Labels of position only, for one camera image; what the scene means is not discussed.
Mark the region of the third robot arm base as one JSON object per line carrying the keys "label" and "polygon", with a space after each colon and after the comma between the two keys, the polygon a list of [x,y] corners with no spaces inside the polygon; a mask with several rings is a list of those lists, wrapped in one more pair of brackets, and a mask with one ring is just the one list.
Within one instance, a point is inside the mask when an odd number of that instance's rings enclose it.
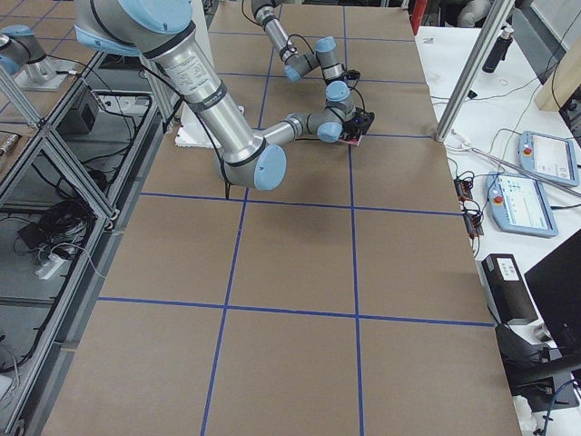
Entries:
{"label": "third robot arm base", "polygon": [[81,73],[75,61],[49,57],[27,25],[1,29],[1,66],[21,90],[32,92],[56,92]]}

